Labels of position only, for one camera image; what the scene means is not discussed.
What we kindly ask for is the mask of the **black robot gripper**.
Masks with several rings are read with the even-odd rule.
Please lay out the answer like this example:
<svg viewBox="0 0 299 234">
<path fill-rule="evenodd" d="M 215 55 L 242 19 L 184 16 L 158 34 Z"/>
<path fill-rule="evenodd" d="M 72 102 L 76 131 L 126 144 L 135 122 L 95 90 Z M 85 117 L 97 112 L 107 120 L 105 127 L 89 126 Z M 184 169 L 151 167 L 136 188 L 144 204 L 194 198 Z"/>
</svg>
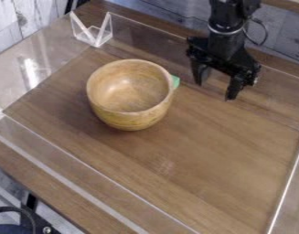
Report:
<svg viewBox="0 0 299 234">
<path fill-rule="evenodd" d="M 255 84 L 262 68 L 259 62 L 244 46 L 236 48 L 226 41 L 211 43 L 208 37 L 187 37 L 187 43 L 195 84 L 202 86 L 207 81 L 210 69 L 220 71 L 231 77 L 224 99 L 234 100 L 243 87 Z"/>
</svg>

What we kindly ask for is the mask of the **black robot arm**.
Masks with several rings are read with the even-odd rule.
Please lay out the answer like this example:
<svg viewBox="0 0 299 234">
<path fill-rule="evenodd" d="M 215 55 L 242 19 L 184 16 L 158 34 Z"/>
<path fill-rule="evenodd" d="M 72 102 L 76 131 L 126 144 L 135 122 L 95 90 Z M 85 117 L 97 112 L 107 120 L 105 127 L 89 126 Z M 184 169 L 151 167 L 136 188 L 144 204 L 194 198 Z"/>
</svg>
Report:
<svg viewBox="0 0 299 234">
<path fill-rule="evenodd" d="M 236 98 L 246 86 L 255 84 L 260 64 L 246 50 L 246 23 L 260 8 L 262 0 L 208 0 L 208 36 L 187 37 L 187 57 L 191 60 L 194 81 L 202 85 L 208 70 L 227 74 L 227 101 Z"/>
</svg>

